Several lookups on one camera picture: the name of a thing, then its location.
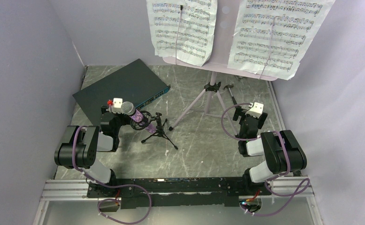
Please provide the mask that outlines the pink music stand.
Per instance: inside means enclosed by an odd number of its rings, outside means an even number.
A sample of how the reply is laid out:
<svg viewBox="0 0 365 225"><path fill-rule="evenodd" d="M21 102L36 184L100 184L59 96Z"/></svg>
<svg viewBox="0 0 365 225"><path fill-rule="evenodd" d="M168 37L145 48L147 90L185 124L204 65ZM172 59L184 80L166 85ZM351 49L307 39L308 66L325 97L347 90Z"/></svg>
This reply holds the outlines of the pink music stand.
<svg viewBox="0 0 365 225"><path fill-rule="evenodd" d="M210 80L211 86L216 84L216 77L218 73L255 78L267 82L275 81L276 78L274 77L257 75L247 71L228 68L229 53L233 42L234 30L241 1L219 0L217 2L218 8L214 31L213 49L208 61L203 66L199 67L182 62L175 57L164 57L163 60L168 64L210 71L212 73Z"/></svg>

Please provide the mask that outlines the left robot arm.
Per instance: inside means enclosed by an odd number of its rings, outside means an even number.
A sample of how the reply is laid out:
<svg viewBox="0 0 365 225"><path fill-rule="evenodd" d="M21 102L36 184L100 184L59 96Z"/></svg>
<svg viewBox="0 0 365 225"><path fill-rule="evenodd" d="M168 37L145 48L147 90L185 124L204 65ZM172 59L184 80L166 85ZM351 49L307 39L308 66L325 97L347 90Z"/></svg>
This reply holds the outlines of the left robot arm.
<svg viewBox="0 0 365 225"><path fill-rule="evenodd" d="M128 115L102 106L99 126L67 126L54 153L56 165L75 169L92 183L115 186L114 171L97 159L97 153L116 152L120 129L130 122Z"/></svg>

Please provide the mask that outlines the purple glitter microphone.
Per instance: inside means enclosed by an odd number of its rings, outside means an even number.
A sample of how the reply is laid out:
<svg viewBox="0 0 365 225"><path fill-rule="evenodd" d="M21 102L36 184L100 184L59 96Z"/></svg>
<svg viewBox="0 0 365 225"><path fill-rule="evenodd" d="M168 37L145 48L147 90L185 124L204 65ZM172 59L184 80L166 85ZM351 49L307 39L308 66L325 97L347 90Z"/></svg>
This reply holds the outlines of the purple glitter microphone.
<svg viewBox="0 0 365 225"><path fill-rule="evenodd" d="M150 134L154 134L156 128L151 124L151 115L147 112L142 114L139 110L137 110L132 102L125 101L121 105L121 112L125 115L128 115L131 118L130 126L134 130L146 130Z"/></svg>

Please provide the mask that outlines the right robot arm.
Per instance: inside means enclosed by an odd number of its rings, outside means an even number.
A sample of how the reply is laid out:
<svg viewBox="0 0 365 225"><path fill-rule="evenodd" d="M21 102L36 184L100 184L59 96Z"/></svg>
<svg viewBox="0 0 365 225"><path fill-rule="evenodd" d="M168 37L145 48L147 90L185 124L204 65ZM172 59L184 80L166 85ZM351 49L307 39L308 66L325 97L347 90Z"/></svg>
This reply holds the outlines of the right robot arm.
<svg viewBox="0 0 365 225"><path fill-rule="evenodd" d="M244 172L243 180L250 185L307 167L306 155L292 131L258 133L266 118L262 105L253 105L249 109L240 105L235 107L233 121L239 121L240 125L236 135L239 153L243 157L264 157L263 162Z"/></svg>

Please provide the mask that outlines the black mini tripod mic stand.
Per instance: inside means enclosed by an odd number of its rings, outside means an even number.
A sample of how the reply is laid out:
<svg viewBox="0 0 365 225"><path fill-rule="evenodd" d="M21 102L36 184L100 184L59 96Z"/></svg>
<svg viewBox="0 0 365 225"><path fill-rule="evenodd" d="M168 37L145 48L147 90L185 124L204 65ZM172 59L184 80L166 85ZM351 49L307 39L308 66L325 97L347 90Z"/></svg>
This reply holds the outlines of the black mini tripod mic stand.
<svg viewBox="0 0 365 225"><path fill-rule="evenodd" d="M148 111L142 111L141 112L142 114L144 114L144 113L148 113L148 114L150 114ZM151 124L156 128L156 131L155 131L155 133L154 134L150 134L147 138L145 138L145 139L143 139L142 141L141 141L141 143L145 143L148 139L150 139L151 137L161 137L161 138L164 138L164 139L166 139L166 140L168 140L171 144L172 144L172 146L176 149L176 150L178 150L178 147L170 140L170 138L166 135L166 132L165 132L165 130L164 130L164 128L165 128L165 124L166 124L166 122L167 122L167 119L165 119L165 121L164 122L162 122L162 119L161 119L161 116L162 116L162 114L161 113L159 113L159 112L156 112L155 113L155 116L152 116L151 115L151 119L150 119L150 121L151 121Z"/></svg>

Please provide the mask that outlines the sheet music page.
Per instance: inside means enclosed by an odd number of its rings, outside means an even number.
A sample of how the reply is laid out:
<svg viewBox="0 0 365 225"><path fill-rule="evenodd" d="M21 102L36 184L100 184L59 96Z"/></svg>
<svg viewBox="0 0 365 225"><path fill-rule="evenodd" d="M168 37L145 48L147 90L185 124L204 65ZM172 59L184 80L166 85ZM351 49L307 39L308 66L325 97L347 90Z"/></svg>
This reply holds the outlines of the sheet music page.
<svg viewBox="0 0 365 225"><path fill-rule="evenodd" d="M218 2L216 0L148 0L146 8L156 56L173 57L194 66L210 58Z"/></svg>
<svg viewBox="0 0 365 225"><path fill-rule="evenodd" d="M241 1L228 68L291 79L333 4L333 0Z"/></svg>

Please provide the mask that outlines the dark network switch box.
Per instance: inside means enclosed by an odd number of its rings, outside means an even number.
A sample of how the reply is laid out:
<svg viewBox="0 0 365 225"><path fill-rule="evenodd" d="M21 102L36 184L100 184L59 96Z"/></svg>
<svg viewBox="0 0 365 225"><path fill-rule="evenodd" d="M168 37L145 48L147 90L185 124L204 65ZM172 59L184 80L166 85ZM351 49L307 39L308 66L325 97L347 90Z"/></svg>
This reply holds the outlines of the dark network switch box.
<svg viewBox="0 0 365 225"><path fill-rule="evenodd" d="M100 125L101 107L108 100L121 98L141 110L170 90L141 59L120 68L73 94L93 125Z"/></svg>

